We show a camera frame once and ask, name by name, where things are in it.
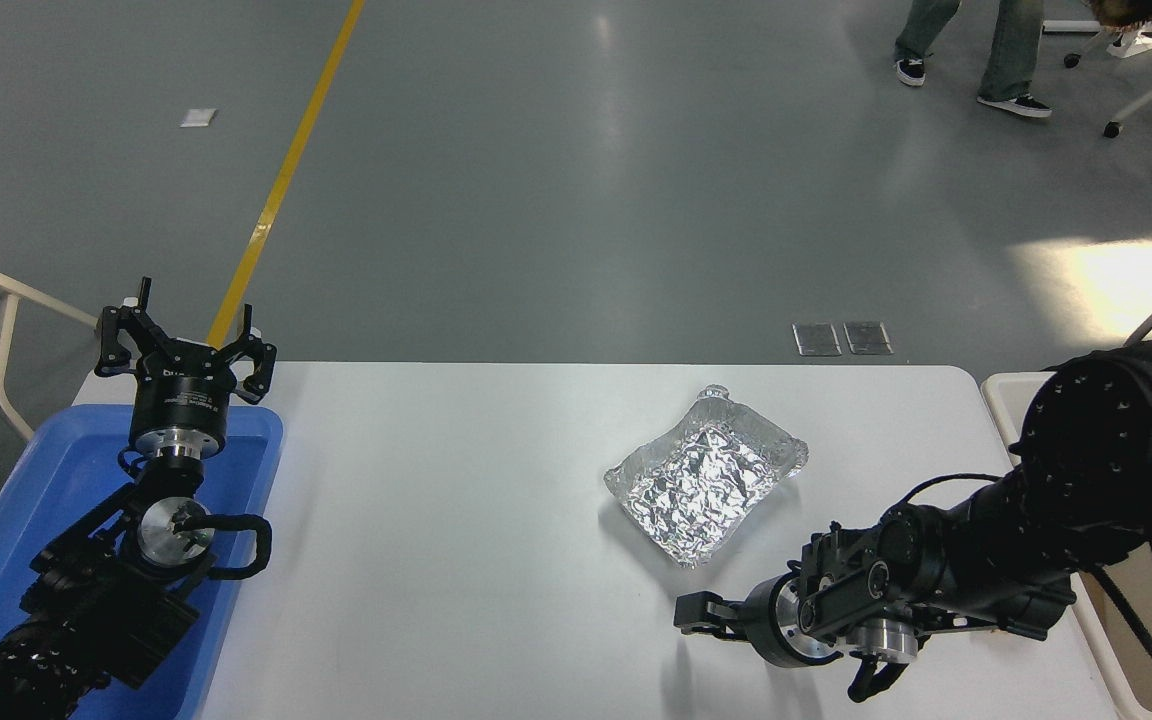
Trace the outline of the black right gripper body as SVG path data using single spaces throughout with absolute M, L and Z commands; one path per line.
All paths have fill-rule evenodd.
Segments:
M 799 667 L 799 657 L 788 643 L 778 611 L 782 591 L 790 582 L 790 574 L 764 579 L 742 602 L 742 630 L 748 642 L 764 661 L 776 667 Z

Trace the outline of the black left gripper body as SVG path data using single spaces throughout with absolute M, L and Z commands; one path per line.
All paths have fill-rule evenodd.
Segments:
M 227 434 L 230 392 L 236 387 L 220 354 L 204 344 L 173 342 L 143 351 L 136 364 L 132 439 L 170 429 Z

